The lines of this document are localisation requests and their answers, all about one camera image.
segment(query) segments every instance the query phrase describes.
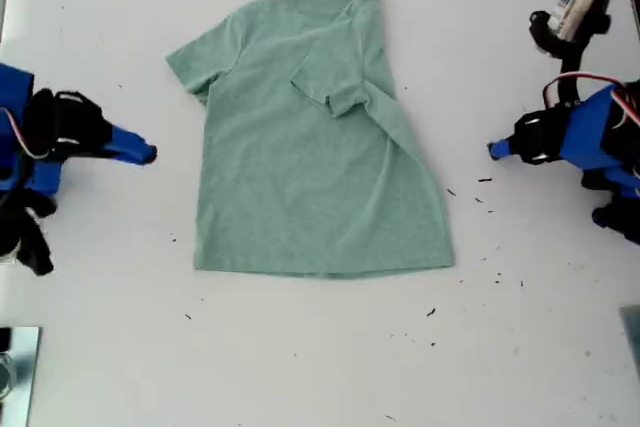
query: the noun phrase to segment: white surface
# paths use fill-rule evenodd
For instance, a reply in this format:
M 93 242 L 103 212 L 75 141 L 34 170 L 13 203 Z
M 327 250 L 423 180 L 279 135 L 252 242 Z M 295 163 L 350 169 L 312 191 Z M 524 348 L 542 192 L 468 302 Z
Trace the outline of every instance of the white surface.
M 527 30 L 556 0 L 383 0 L 400 100 L 457 194 L 457 266 L 349 282 L 192 269 L 204 113 L 163 56 L 246 1 L 8 0 L 3 62 L 159 147 L 69 162 L 56 272 L 0 273 L 2 323 L 44 328 L 31 427 L 640 425 L 618 313 L 640 248 L 591 223 L 606 195 L 577 170 L 485 149 L 559 69 Z M 630 0 L 610 12 L 584 67 L 636 79 Z

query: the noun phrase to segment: t-shirt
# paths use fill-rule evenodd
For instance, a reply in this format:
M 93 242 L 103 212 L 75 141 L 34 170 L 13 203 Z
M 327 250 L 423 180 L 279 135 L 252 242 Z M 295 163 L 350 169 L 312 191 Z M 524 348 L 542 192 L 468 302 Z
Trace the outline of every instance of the t-shirt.
M 195 265 L 358 277 L 450 266 L 380 0 L 257 0 L 169 55 L 207 110 Z

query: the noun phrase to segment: folded sleeve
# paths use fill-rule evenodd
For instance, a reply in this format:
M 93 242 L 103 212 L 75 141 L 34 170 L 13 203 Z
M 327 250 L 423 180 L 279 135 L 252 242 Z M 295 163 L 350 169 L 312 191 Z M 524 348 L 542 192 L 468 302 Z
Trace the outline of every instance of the folded sleeve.
M 336 22 L 291 75 L 291 83 L 332 117 L 366 101 L 362 55 L 352 20 Z
M 243 28 L 238 17 L 231 14 L 167 57 L 182 85 L 203 104 L 207 103 L 215 82 L 231 72 L 240 57 Z

